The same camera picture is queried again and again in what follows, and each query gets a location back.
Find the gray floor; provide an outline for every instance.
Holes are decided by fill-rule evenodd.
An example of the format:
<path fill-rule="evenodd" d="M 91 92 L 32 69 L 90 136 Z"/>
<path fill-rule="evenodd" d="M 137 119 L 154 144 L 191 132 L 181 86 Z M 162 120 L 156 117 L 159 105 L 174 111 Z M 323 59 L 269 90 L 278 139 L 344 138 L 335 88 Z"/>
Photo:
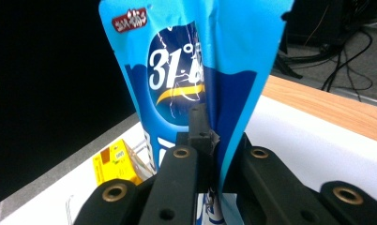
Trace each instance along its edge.
<path fill-rule="evenodd" d="M 372 36 L 372 43 L 369 49 L 349 63 L 349 72 L 347 71 L 346 67 L 343 67 L 338 72 L 336 80 L 333 83 L 333 88 L 331 88 L 331 92 L 377 106 L 377 24 L 364 27 L 364 30 Z M 347 58 L 350 59 L 359 53 L 368 45 L 368 43 L 369 39 L 363 33 L 357 32 L 354 34 L 345 45 Z M 318 53 L 319 49 L 315 47 L 290 45 L 288 54 L 282 54 L 282 56 L 294 57 L 314 55 Z M 296 73 L 303 75 L 303 79 L 300 80 L 287 77 L 276 69 L 273 69 L 272 74 L 287 80 L 303 83 L 304 85 L 320 89 L 327 77 L 334 71 L 337 60 L 338 57 L 336 56 L 319 66 L 316 66 L 319 63 L 291 65 L 292 69 Z M 343 52 L 341 55 L 341 62 L 345 61 L 346 58 Z M 349 76 L 353 81 L 353 85 L 350 83 Z M 366 90 L 358 90 L 357 94 L 353 90 L 353 87 L 356 89 Z"/>

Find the wooden table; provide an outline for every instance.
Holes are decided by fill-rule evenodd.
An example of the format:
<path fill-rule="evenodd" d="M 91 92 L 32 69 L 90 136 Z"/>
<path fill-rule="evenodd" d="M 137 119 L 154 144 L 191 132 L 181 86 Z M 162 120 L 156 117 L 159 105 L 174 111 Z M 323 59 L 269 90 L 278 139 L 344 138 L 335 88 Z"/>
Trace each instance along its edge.
<path fill-rule="evenodd" d="M 377 107 L 270 76 L 263 95 L 377 141 Z"/>

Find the brand logo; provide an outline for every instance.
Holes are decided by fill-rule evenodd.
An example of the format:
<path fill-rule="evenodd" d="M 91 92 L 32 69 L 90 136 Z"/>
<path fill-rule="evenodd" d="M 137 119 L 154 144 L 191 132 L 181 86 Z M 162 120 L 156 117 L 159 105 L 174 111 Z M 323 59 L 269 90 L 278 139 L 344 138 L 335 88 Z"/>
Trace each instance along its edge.
<path fill-rule="evenodd" d="M 127 14 L 112 19 L 113 27 L 119 33 L 143 27 L 147 24 L 145 7 L 130 9 Z"/>
<path fill-rule="evenodd" d="M 157 111 L 170 123 L 187 125 L 189 108 L 204 102 L 201 44 L 194 24 L 158 32 L 147 64 L 148 87 Z"/>

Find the black cable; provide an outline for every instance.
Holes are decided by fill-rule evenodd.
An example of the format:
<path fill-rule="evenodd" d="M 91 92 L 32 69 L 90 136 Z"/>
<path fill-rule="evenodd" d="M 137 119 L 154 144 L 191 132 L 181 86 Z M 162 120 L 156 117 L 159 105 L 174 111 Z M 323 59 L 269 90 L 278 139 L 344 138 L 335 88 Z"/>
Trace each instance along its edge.
<path fill-rule="evenodd" d="M 341 52 L 340 54 L 338 55 L 338 62 L 337 62 L 337 65 L 335 67 L 335 70 L 332 72 L 331 75 L 329 75 L 329 77 L 326 79 L 326 81 L 324 82 L 323 84 L 323 87 L 321 88 L 321 90 L 325 90 L 326 88 L 326 92 L 329 92 L 331 90 L 331 86 L 332 86 L 332 83 L 334 82 L 336 76 L 337 76 L 337 73 L 339 71 L 339 67 L 340 67 L 340 58 L 341 58 Z"/>
<path fill-rule="evenodd" d="M 347 56 L 346 48 L 343 49 L 343 53 L 344 53 L 344 57 L 345 57 L 345 59 L 347 60 L 348 56 Z M 352 86 L 352 89 L 353 89 L 353 90 L 355 91 L 355 93 L 357 94 L 358 101 L 361 102 L 361 96 L 360 96 L 360 94 L 358 93 L 358 90 L 357 90 L 357 89 L 355 88 L 355 86 L 354 86 L 354 82 L 353 82 L 352 76 L 350 76 L 349 64 L 346 65 L 346 75 L 347 75 L 347 78 L 349 79 L 349 82 L 350 82 L 350 85 Z"/>
<path fill-rule="evenodd" d="M 359 53 L 357 53 L 355 56 L 353 56 L 352 58 L 346 60 L 346 62 L 344 62 L 343 64 L 341 64 L 338 67 L 336 67 L 336 69 L 332 72 L 332 74 L 329 75 L 329 77 L 325 80 L 325 82 L 324 82 L 323 87 L 321 88 L 321 90 L 324 91 L 325 87 L 328 85 L 329 88 L 326 91 L 329 92 L 330 91 L 330 86 L 332 85 L 331 81 L 333 82 L 333 80 L 335 79 L 334 77 L 336 76 L 336 74 L 338 73 L 338 71 L 341 68 L 344 68 L 346 65 L 348 65 L 353 60 L 355 60 L 359 55 L 361 55 L 362 53 L 364 53 L 370 47 L 370 45 L 372 44 L 372 41 L 373 41 L 372 36 L 370 34 L 368 34 L 366 31 L 362 30 L 362 29 L 360 30 L 360 32 L 363 33 L 364 35 L 366 35 L 369 38 L 368 45 L 363 50 L 361 50 Z"/>
<path fill-rule="evenodd" d="M 353 72 L 354 74 L 356 74 L 357 76 L 359 77 L 362 77 L 364 79 L 366 79 L 368 82 L 369 82 L 369 85 L 366 86 L 366 87 L 356 87 L 355 89 L 357 91 L 366 91 L 366 90 L 369 90 L 372 86 L 373 86 L 373 80 L 371 78 L 369 78 L 367 75 L 364 75 L 364 74 L 361 74 L 359 73 L 358 71 L 354 70 L 352 67 L 350 67 L 349 65 L 347 65 L 347 68 Z M 348 86 L 335 86 L 335 88 L 342 88 L 342 89 L 353 89 L 352 87 L 348 87 Z"/>
<path fill-rule="evenodd" d="M 297 56 L 297 57 L 284 57 L 280 56 L 286 64 L 306 64 L 316 63 L 324 60 L 331 59 L 339 54 L 342 50 L 342 46 L 330 46 L 326 52 L 321 52 L 314 55 Z"/>
<path fill-rule="evenodd" d="M 318 67 L 318 66 L 320 66 L 320 65 L 323 65 L 323 64 L 325 64 L 325 63 L 327 63 L 327 62 L 332 61 L 331 59 L 332 59 L 332 58 L 329 58 L 329 59 L 324 60 L 324 61 L 321 62 L 321 63 L 313 64 L 313 65 L 309 65 L 309 66 L 304 66 L 304 67 L 291 67 L 291 69 L 315 68 L 315 67 Z"/>

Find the yellow box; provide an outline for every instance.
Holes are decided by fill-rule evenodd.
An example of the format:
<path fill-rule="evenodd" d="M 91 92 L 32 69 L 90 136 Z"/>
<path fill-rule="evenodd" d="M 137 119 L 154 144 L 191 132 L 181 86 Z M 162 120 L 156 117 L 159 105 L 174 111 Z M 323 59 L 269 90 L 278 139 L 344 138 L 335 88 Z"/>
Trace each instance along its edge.
<path fill-rule="evenodd" d="M 123 140 L 113 142 L 110 147 L 95 155 L 93 166 L 98 186 L 115 178 L 129 180 L 135 185 L 142 182 L 142 179 L 133 169 L 128 154 L 128 146 Z"/>

